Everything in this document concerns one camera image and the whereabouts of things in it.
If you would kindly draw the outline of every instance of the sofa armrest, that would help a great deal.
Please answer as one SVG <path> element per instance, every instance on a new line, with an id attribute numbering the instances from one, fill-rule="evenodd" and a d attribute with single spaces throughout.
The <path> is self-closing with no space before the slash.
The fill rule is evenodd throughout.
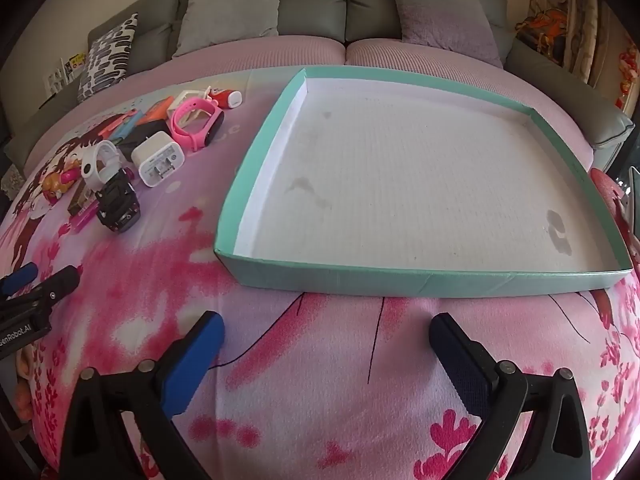
<path id="1" fill-rule="evenodd" d="M 513 42 L 504 68 L 551 97 L 594 149 L 619 144 L 634 129 L 633 121 L 595 89 L 520 40 Z"/>
<path id="2" fill-rule="evenodd" d="M 78 106 L 79 86 L 80 78 L 78 77 L 33 114 L 31 119 L 24 126 L 18 128 L 13 139 L 6 144 L 4 152 L 20 173 L 23 172 L 27 158 L 40 140 L 40 137 L 62 117 Z"/>

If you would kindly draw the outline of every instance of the stain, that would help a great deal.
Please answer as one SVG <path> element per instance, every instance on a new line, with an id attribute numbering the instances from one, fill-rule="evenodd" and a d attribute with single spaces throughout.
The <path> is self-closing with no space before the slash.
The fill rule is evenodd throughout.
<path id="1" fill-rule="evenodd" d="M 561 236 L 566 234 L 562 217 L 556 211 L 550 209 L 546 212 L 546 220 L 549 222 L 547 231 L 556 250 L 561 254 L 571 256 L 573 251 L 571 245 L 569 245 L 569 240 L 566 236 Z"/>
<path id="2" fill-rule="evenodd" d="M 240 446 L 254 448 L 260 444 L 260 432 L 253 426 L 243 426 L 238 429 L 236 439 Z"/>
<path id="3" fill-rule="evenodd" d="M 309 179 L 306 176 L 298 176 L 294 178 L 291 185 L 287 188 L 286 193 L 288 193 L 289 191 L 293 191 L 295 189 L 301 189 L 302 191 L 306 191 L 307 193 L 312 195 L 314 197 L 314 201 L 316 202 L 316 205 L 320 209 L 326 209 L 328 207 L 331 207 L 331 202 L 329 202 L 325 198 L 318 196 L 318 194 L 316 193 L 316 190 L 311 185 L 311 182 L 309 182 Z"/>

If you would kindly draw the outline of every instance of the pink bedsheet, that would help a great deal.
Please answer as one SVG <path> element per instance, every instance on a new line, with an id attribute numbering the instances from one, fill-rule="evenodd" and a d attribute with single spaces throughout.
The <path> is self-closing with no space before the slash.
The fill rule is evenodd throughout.
<path id="1" fill-rule="evenodd" d="M 38 183 L 95 142 L 100 125 L 65 139 L 38 165 L 0 226 L 0 272 L 34 261 L 40 278 L 73 264 L 78 290 L 52 314 L 36 346 L 30 386 L 34 432 L 57 467 L 79 372 L 108 374 L 157 358 L 204 310 L 222 314 L 226 342 L 187 412 L 174 418 L 212 478 L 440 478 L 479 420 L 458 399 L 426 339 L 450 312 L 498 360 L 526 372 L 574 372 L 590 431 L 593 477 L 607 478 L 640 420 L 640 283 L 530 298 L 352 298 L 239 286 L 212 252 L 236 167 L 282 88 L 282 69 L 228 113 L 207 149 L 174 176 L 136 191 L 142 218 L 114 235 L 93 220 L 70 230 L 69 194 L 54 207 Z M 521 421 L 492 480 L 504 478 Z M 160 478 L 136 440 L 145 471 Z"/>

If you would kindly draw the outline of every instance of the pink pen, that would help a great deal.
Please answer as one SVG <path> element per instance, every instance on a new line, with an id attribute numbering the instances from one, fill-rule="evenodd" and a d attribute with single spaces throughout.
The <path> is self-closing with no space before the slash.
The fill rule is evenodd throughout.
<path id="1" fill-rule="evenodd" d="M 93 217 L 95 212 L 98 211 L 98 201 L 91 202 L 84 211 L 79 212 L 76 216 L 72 217 L 69 223 L 75 233 L 82 231 L 85 225 L 87 225 Z"/>

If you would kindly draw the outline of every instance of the patterned throw pillow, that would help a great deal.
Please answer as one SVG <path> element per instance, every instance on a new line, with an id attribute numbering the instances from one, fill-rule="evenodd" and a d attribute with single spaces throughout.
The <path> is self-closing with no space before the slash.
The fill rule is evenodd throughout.
<path id="1" fill-rule="evenodd" d="M 125 78 L 137 24 L 135 13 L 94 41 L 80 76 L 79 103 Z"/>

